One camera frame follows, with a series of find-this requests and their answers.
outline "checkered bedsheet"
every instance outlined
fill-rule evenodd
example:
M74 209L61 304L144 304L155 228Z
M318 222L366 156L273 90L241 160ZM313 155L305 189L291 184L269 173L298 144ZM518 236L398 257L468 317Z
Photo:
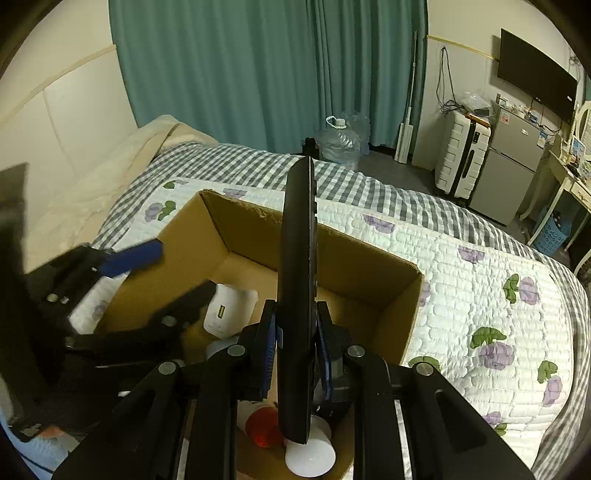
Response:
M285 188L287 171L297 155L280 155L231 144L180 144L156 157L130 185L105 220L94 245L114 245L131 225L144 200L162 182L173 177ZM384 213L405 222L475 245L529 258L547 265L563 293L573 328L574 377L569 401L546 431L532 468L538 480L551 479L571 452L585 408L591 336L589 304L583 286L563 265L519 243L489 222L444 199L384 185L361 173L332 163L315 161L318 197Z

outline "wall-mounted tv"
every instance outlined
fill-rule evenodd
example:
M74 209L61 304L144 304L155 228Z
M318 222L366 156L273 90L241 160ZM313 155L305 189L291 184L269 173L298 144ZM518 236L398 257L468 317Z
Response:
M497 75L572 123L577 80L548 55L507 30L501 30Z

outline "mini fridge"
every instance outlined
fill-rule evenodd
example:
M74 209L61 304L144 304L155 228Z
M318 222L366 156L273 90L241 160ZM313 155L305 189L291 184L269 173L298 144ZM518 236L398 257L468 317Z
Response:
M547 134L498 108L490 148L470 198L473 210L508 225L534 178Z

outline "cardboard box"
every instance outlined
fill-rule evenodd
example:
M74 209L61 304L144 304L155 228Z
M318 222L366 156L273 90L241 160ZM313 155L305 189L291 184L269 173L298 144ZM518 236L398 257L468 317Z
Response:
M150 315L204 279L258 292L251 317L261 317L264 301L277 298L281 212L234 200L216 192L195 195L159 236L164 258L131 274L101 321L106 330L144 325ZM423 276L417 267L324 225L317 235L317 300L328 303L335 324L353 340L399 364L417 312ZM212 341L201 321L185 332L188 359ZM269 398L276 399L275 379ZM337 461L325 479L339 479L353 462L353 414L333 432ZM261 449L237 432L238 470L257 480L300 477L284 463L285 450Z

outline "teal curtain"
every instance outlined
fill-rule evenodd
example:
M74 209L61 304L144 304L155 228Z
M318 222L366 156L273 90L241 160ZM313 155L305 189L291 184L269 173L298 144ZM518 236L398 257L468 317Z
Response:
M400 122L406 116L415 31L413 125L418 123L423 102L425 2L307 1L314 27L321 116L360 112L369 116L371 143L395 147Z
M140 126L169 113L221 142L297 153L325 117L356 110L393 147L413 30L418 122L425 0L110 0L109 13Z

